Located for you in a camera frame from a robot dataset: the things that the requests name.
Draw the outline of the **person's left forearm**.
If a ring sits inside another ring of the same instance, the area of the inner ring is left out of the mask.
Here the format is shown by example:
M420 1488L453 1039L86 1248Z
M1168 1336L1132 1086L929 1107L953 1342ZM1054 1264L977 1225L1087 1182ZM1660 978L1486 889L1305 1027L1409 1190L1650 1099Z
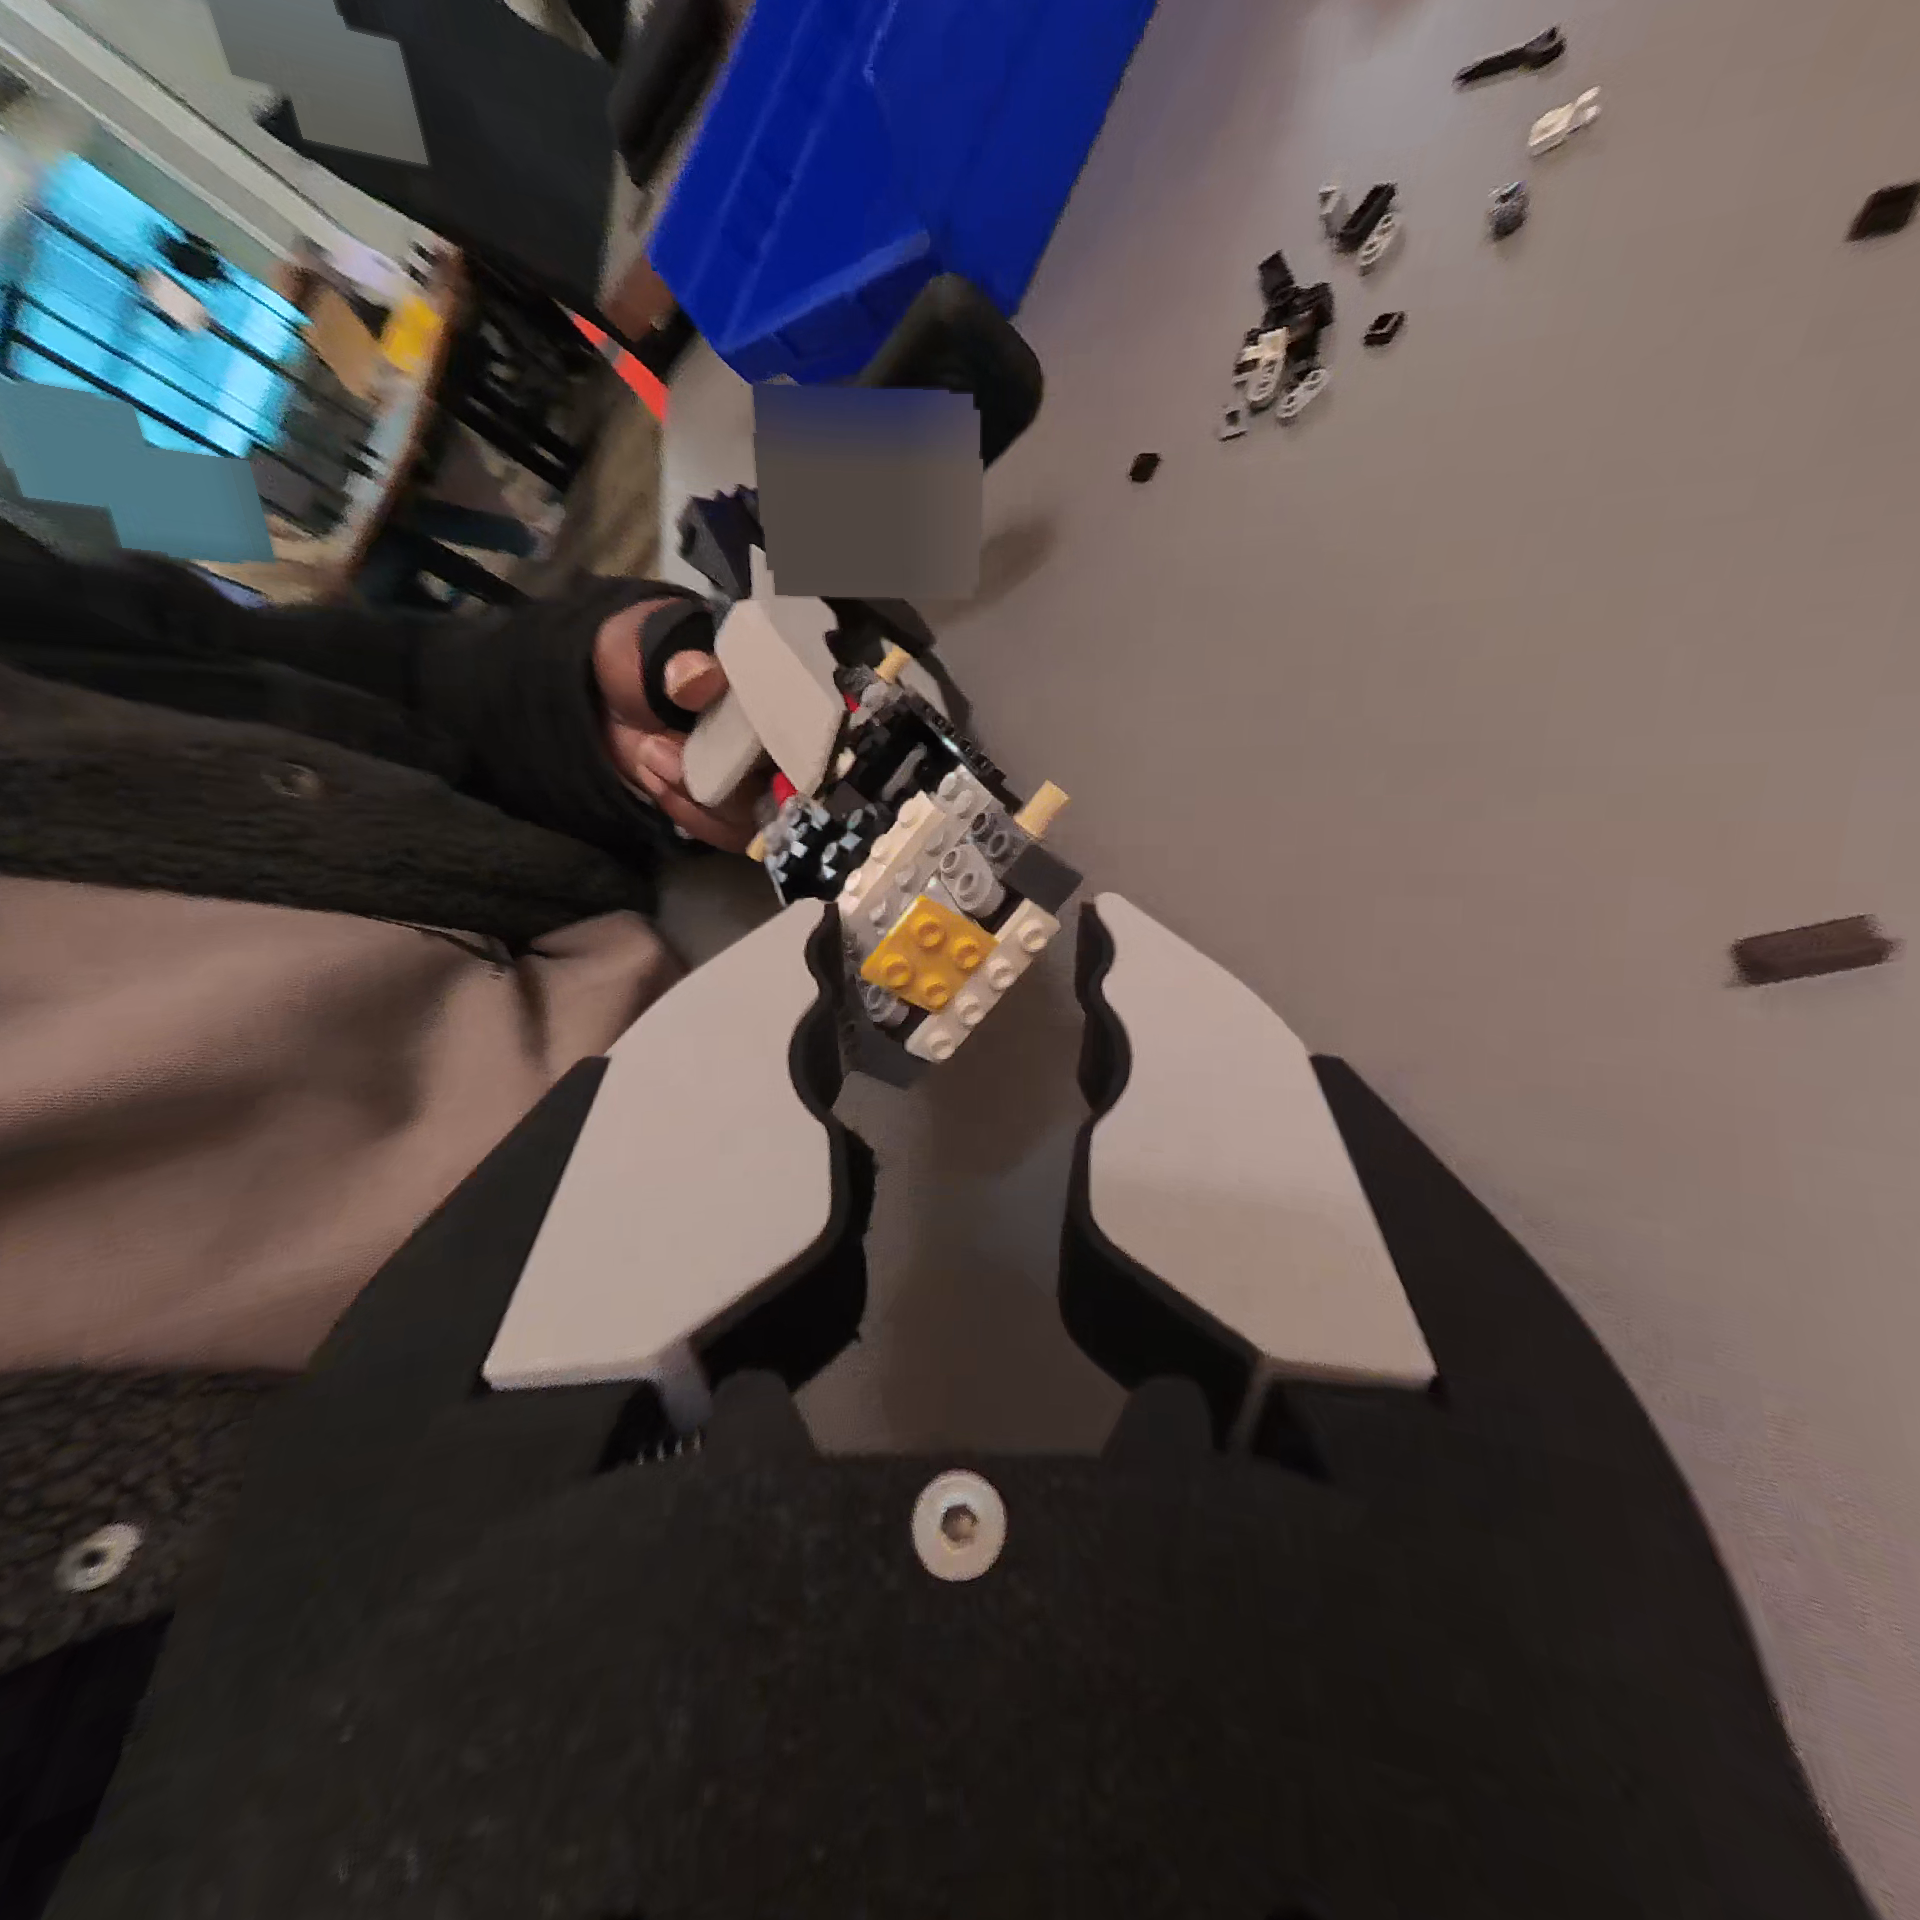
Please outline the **person's left forearm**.
M675 828L611 761L598 651L634 640L647 702L695 732L723 693L715 634L706 595L643 579L586 579L475 619L427 619L418 712L465 751L487 802L643 867Z

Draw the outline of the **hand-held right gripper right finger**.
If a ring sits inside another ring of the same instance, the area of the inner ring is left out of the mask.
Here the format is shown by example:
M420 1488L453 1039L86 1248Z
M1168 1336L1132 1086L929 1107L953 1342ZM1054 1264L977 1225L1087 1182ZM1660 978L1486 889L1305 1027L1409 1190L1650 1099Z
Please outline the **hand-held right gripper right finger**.
M1184 1379L1221 1447L1276 1447L1287 1387L1438 1384L1295 1027L1120 893L1079 920L1084 1130L1058 1316L1120 1387Z

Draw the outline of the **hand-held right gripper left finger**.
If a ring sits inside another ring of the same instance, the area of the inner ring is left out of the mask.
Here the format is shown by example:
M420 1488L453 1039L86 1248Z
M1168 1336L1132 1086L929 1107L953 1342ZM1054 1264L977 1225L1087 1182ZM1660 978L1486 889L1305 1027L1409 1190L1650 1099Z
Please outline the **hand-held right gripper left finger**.
M723 1379L826 1375L871 1300L871 1145L842 1091L845 952L795 901L675 982L611 1048L481 1379L643 1384L670 1429Z

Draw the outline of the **person's left hand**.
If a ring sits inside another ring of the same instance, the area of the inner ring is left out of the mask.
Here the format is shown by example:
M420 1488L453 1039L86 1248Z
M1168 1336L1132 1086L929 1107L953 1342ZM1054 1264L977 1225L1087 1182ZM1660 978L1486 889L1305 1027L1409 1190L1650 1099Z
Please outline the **person's left hand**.
M607 751L616 774L647 797L663 817L695 846L739 854L755 840L755 802L701 805L684 786L684 732L670 727L643 688L634 640L598 651L598 693L607 707Z

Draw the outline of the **orange striped barrier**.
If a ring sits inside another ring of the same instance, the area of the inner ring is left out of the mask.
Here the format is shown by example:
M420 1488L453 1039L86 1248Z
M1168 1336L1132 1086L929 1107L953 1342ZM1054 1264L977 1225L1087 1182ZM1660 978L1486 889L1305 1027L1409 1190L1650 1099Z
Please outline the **orange striped barrier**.
M576 335L611 367L611 375L643 403L643 413L652 419L667 419L667 409L670 409L667 380L586 313L579 311L567 311L567 313Z

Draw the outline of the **black small slope brick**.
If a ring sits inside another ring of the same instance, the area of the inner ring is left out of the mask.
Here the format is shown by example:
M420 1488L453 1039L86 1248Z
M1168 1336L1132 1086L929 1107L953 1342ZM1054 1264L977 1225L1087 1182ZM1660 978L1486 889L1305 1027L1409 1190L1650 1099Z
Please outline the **black small slope brick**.
M1839 920L1743 934L1730 945L1730 968L1742 983L1759 990L1759 983L1871 970L1871 968L1892 964L1898 948L1900 939L1892 939L1877 924L1877 916L1839 916Z

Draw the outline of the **grey desk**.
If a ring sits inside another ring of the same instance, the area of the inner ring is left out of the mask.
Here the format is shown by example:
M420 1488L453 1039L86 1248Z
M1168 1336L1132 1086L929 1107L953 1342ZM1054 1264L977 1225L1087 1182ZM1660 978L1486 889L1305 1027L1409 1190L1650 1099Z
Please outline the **grey desk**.
M1566 59L1455 73L1559 25ZM1603 117L1526 156L1541 112ZM1155 5L935 606L1064 854L1603 1334L1867 1890L1918 1914L1918 5ZM1379 274L1313 202L1401 196ZM1486 199L1526 182L1491 243ZM1216 437L1261 259L1328 390ZM1391 346L1361 346L1409 311ZM1150 485L1132 451L1164 451ZM1898 958L1742 983L1877 916Z

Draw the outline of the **black panel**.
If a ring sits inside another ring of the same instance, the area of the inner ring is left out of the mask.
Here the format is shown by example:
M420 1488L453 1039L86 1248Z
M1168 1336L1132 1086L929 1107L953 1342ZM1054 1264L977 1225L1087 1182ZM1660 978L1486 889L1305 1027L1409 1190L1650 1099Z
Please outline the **black panel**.
M611 65L497 0L342 5L404 47L427 168L310 139L278 99L256 126L474 259L598 313L611 221Z

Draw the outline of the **person's black fleece jacket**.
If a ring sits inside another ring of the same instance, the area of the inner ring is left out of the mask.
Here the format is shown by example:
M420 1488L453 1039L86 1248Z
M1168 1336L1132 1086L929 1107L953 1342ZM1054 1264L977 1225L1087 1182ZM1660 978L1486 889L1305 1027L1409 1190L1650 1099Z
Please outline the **person's black fleece jacket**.
M519 958L611 912L652 924L684 838L634 867L525 821L418 712L427 619L475 617L241 606L185 564L24 537L0 599L5 878L434 924ZM5 1684L177 1606L256 1406L301 1366L5 1375Z

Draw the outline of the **black zip case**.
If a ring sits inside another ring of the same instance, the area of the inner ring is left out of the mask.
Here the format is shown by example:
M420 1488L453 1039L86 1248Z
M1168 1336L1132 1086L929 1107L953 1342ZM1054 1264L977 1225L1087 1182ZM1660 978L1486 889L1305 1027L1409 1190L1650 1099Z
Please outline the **black zip case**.
M611 59L611 146L634 190L657 182L695 131L751 0L634 0Z

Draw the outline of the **person's beige top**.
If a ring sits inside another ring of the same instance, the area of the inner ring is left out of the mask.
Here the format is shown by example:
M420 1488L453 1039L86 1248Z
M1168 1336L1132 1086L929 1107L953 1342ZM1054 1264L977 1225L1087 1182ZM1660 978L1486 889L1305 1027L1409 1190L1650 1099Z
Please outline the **person's beige top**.
M383 1256L679 964L5 878L0 1362L298 1367Z

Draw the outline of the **toy brick car chassis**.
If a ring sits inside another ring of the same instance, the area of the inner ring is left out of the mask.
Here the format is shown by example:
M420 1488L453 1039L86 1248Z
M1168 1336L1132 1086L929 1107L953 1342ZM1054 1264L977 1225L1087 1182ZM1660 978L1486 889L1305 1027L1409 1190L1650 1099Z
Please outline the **toy brick car chassis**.
M902 1078L950 1062L996 1017L1058 939L1084 883L1047 849L1069 797L1047 780L1022 802L990 753L906 683L906 664L910 656L887 643L879 660L835 670L854 712L835 774L821 797L771 774L751 846L777 901L826 899L837 912L854 1048L871 1075L886 1048L898 1053ZM856 978L921 893L999 945L946 1011L921 1011Z

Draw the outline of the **blue storage bin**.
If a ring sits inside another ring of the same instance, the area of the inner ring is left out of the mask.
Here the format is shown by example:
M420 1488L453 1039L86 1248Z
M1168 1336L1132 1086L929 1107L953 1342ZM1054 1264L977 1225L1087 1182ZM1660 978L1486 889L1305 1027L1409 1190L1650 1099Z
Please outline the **blue storage bin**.
M751 383L835 383L935 279L1020 313L1153 0L763 0L647 235Z

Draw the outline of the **yellow hinge brick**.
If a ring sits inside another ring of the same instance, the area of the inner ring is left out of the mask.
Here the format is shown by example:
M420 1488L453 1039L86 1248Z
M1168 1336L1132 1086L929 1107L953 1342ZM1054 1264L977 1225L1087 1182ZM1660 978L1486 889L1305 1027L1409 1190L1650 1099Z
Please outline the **yellow hinge brick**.
M856 978L921 1011L946 1011L996 958L996 934L946 908L910 899Z

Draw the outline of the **background work table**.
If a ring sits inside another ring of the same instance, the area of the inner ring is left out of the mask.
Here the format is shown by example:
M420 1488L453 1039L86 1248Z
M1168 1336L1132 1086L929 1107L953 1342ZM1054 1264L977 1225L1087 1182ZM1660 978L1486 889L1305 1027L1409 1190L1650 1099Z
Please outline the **background work table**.
M346 295L325 279L325 259L301 264L298 311L310 318L305 338L333 367L346 346L342 383L370 403L362 469L346 476L346 506L331 537L278 531L278 561L298 579L298 595L342 595L368 564L376 537L399 511L408 481L420 469L420 446L438 414L438 383L453 344L474 311L474 279L465 249L431 249L420 279L404 295L427 295L446 313L446 335L420 375L399 375L379 354L379 338L350 313Z

